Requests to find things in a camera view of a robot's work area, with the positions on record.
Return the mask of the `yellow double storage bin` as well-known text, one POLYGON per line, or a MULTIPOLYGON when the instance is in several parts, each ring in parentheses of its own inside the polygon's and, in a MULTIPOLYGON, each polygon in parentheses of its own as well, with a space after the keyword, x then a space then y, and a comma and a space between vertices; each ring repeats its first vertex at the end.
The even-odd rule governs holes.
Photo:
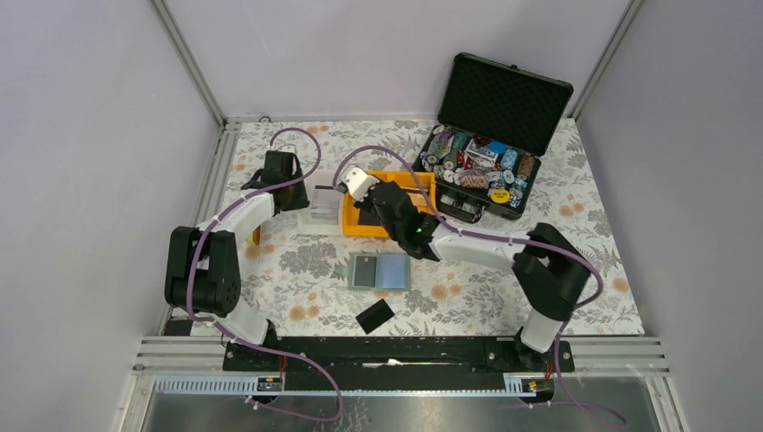
MULTIPOLYGON (((371 176, 376 176, 383 182, 393 182, 406 192, 413 204, 421 212, 433 214, 434 212, 426 204, 423 194, 417 187, 413 175, 409 171, 379 171, 371 170, 371 176)), ((424 186, 424 191, 429 197, 436 192, 435 175, 429 172, 419 172, 418 178, 424 186)), ((342 232, 348 237, 369 237, 387 239, 389 236, 381 225, 381 222, 370 211, 355 206, 355 200, 349 193, 345 194, 342 207, 342 232)))

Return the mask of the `white storage bin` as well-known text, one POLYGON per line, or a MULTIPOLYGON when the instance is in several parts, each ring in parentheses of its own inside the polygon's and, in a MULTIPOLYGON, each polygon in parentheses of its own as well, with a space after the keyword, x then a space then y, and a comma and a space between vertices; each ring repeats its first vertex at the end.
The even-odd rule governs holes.
POLYGON ((318 169, 305 180, 309 206, 297 211, 301 235, 342 236, 344 195, 332 187, 333 173, 318 169))

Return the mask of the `black credit card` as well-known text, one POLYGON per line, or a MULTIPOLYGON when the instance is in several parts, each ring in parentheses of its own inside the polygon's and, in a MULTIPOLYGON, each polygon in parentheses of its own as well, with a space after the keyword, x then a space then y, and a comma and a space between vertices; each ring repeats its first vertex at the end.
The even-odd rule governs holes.
POLYGON ((384 299, 379 299, 373 305, 356 315, 355 320, 364 334, 370 335, 394 316, 395 313, 390 305, 384 299))

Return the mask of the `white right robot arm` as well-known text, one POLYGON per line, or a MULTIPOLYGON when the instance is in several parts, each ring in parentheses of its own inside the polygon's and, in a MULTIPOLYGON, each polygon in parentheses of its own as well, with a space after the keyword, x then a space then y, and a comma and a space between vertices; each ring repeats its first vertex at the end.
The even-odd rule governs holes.
POLYGON ((398 184, 359 167, 349 167, 337 181, 409 256, 512 271, 531 306, 518 333, 517 362, 537 371, 551 360, 552 345, 594 273, 557 229, 547 223, 526 234, 457 228, 437 213, 419 210, 398 184))

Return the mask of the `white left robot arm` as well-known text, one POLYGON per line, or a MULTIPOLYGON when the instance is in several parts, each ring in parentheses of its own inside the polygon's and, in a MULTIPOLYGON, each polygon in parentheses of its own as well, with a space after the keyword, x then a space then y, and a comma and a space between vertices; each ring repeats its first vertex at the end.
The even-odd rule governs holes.
POLYGON ((301 163, 295 153, 268 150, 264 166, 241 188, 225 210, 195 226, 175 228, 170 235, 164 296, 170 306, 196 319, 208 319, 240 345, 256 369, 276 364, 279 347, 267 337, 271 322, 247 312, 239 302, 245 241, 281 212, 310 205, 301 163))

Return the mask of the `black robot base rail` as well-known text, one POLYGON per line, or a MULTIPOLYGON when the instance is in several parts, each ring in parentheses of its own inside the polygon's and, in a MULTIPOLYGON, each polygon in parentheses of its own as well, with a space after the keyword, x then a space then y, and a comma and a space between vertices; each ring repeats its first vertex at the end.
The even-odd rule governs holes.
POLYGON ((508 378, 575 370, 570 345, 537 354, 513 337, 286 337, 229 342, 225 372, 273 373, 291 392, 505 392, 508 378))

